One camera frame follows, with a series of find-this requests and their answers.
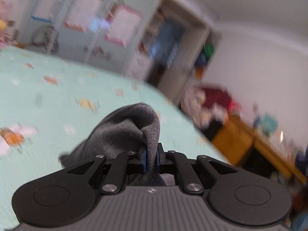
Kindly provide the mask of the grey sliding door wardrobe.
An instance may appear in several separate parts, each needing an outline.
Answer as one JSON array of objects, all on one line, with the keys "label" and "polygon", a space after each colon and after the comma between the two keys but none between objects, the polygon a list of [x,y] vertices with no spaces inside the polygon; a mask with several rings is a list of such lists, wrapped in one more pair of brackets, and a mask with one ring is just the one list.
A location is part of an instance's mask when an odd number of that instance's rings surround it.
[{"label": "grey sliding door wardrobe", "polygon": [[20,42],[124,74],[161,0],[30,0]]}]

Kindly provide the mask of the dark grey sweater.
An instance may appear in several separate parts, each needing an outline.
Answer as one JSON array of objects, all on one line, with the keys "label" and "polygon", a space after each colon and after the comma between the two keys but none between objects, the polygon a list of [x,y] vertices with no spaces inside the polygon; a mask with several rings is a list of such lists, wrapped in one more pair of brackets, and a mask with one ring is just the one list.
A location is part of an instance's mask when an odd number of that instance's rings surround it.
[{"label": "dark grey sweater", "polygon": [[108,114],[70,154],[61,154],[59,161],[63,167],[70,167],[99,154],[114,159],[122,152],[146,148],[146,173],[131,175],[128,183],[132,186],[174,186],[172,175],[159,175],[155,170],[159,136],[160,121],[150,105],[127,105]]}]

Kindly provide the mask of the blue framed poster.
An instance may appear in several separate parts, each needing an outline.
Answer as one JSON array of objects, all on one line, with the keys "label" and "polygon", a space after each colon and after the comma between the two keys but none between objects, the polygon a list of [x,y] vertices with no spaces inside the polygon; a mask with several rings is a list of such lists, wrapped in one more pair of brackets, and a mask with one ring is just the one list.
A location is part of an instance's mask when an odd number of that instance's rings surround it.
[{"label": "blue framed poster", "polygon": [[38,0],[33,8],[31,18],[52,23],[64,0]]}]

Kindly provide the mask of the white drawer cabinet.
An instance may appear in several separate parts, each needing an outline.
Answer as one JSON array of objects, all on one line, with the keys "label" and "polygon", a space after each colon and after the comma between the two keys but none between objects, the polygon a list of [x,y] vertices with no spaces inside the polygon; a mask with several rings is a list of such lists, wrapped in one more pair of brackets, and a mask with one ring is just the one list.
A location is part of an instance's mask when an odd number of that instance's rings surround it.
[{"label": "white drawer cabinet", "polygon": [[136,80],[146,80],[153,67],[153,59],[136,52],[126,70],[126,76]]}]

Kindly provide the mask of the yellow wooden desk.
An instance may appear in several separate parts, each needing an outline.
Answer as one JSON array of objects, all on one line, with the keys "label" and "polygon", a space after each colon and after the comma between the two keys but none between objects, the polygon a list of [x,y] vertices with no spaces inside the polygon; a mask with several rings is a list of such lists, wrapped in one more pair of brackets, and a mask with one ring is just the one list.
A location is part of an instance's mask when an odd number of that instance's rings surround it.
[{"label": "yellow wooden desk", "polygon": [[230,115],[211,142],[235,167],[266,178],[277,172],[288,182],[307,183],[307,178],[295,165],[283,158],[238,116]]}]

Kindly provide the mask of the rolled floral quilt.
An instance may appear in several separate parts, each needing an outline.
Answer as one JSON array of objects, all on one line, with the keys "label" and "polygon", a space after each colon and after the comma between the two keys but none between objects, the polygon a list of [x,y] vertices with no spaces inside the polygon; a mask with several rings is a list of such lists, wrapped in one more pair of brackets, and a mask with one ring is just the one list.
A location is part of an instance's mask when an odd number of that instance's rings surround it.
[{"label": "rolled floral quilt", "polygon": [[222,124],[228,121],[227,109],[218,103],[206,107],[205,103],[209,99],[202,89],[191,88],[183,93],[180,107],[199,129],[207,129],[213,120]]}]

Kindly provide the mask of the white room door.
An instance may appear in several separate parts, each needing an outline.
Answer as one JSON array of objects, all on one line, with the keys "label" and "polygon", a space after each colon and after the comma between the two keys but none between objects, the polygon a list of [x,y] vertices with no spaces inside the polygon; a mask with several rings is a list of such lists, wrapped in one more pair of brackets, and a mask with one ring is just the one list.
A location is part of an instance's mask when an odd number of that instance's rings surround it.
[{"label": "white room door", "polygon": [[194,64],[209,34],[210,28],[208,26],[187,30],[178,45],[174,60],[158,83],[158,90],[175,105],[178,105],[181,100]]}]

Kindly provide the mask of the orange framed poster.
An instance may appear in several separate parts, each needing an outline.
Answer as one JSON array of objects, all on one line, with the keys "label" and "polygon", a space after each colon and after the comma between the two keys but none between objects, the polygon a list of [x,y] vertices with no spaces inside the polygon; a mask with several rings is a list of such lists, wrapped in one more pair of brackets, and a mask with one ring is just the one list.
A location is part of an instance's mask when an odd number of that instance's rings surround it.
[{"label": "orange framed poster", "polygon": [[103,0],[74,0],[64,20],[64,26],[87,32],[102,5]]}]

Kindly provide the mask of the dark red jacket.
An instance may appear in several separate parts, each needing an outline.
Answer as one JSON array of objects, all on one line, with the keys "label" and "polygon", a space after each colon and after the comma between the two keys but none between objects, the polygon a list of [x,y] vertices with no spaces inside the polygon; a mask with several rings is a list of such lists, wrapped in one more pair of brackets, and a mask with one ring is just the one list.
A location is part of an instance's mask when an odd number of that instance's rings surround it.
[{"label": "dark red jacket", "polygon": [[229,109],[232,97],[224,90],[214,87],[197,87],[205,93],[205,101],[203,107],[210,109],[216,103],[225,109]]}]

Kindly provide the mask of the pink framed poster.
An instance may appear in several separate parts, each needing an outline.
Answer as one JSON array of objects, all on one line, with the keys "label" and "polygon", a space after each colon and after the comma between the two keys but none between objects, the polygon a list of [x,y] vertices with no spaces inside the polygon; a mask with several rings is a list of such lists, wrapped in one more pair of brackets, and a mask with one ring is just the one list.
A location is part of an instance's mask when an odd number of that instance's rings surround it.
[{"label": "pink framed poster", "polygon": [[138,31],[142,14],[129,6],[119,4],[113,7],[108,17],[109,27],[105,39],[127,48]]}]

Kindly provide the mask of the teal quilted bee bedspread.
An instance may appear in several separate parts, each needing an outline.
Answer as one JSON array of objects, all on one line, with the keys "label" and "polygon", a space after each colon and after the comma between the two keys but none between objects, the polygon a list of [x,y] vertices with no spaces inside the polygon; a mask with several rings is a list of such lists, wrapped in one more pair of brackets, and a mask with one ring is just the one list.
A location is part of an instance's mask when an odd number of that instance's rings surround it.
[{"label": "teal quilted bee bedspread", "polygon": [[144,102],[157,113],[166,150],[189,158],[224,156],[164,95],[152,86],[58,57],[14,47],[1,49],[1,230],[18,221],[13,193],[23,184],[61,169],[69,153],[108,114]]}]

